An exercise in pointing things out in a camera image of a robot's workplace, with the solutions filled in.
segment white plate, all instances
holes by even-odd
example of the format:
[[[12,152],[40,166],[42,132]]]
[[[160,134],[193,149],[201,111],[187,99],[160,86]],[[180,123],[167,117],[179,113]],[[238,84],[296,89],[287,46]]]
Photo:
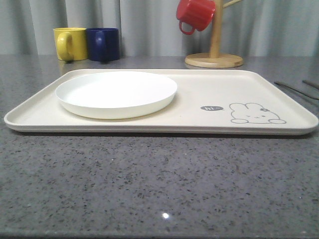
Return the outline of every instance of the white plate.
[[[96,119],[126,119],[166,107],[177,84],[169,77],[135,71],[89,74],[64,82],[55,90],[68,111]]]

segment yellow mug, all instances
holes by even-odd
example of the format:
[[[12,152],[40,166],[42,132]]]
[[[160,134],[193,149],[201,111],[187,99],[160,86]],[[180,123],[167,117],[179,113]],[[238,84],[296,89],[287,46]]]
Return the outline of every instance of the yellow mug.
[[[88,58],[85,29],[81,27],[53,29],[56,54],[59,60],[78,61]]]

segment wooden mug stand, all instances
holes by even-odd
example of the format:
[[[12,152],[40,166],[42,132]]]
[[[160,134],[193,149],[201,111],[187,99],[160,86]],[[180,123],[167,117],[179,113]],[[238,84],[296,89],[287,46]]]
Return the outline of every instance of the wooden mug stand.
[[[223,0],[215,1],[215,13],[213,20],[213,31],[210,42],[209,53],[197,53],[186,56],[185,63],[192,66],[205,68],[230,68],[241,66],[243,58],[231,54],[220,53],[221,26],[223,18],[223,8],[229,5],[223,5]]]

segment wooden base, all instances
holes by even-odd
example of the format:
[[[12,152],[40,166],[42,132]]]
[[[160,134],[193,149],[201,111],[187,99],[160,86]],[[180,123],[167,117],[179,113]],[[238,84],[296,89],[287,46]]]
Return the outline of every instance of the wooden base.
[[[185,63],[205,68],[231,68],[241,66],[244,61],[240,56],[230,54],[220,54],[218,58],[210,58],[209,53],[197,53],[186,56]]]

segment blue mug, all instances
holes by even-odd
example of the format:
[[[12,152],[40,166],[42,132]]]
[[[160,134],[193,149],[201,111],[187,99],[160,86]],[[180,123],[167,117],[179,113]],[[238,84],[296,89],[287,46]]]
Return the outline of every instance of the blue mug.
[[[120,58],[117,28],[87,28],[88,58],[92,61],[114,61]]]

